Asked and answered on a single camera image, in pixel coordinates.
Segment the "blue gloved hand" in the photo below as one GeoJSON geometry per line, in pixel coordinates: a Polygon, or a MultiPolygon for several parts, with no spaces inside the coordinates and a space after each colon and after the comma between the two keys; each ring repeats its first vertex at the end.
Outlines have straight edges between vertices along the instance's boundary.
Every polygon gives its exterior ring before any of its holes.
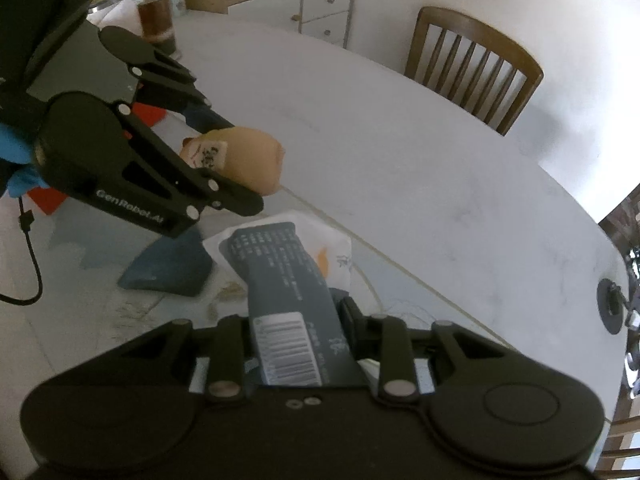
{"type": "Polygon", "coordinates": [[[33,188],[48,188],[34,165],[34,147],[17,128],[1,125],[1,194],[19,198],[33,188]]]}

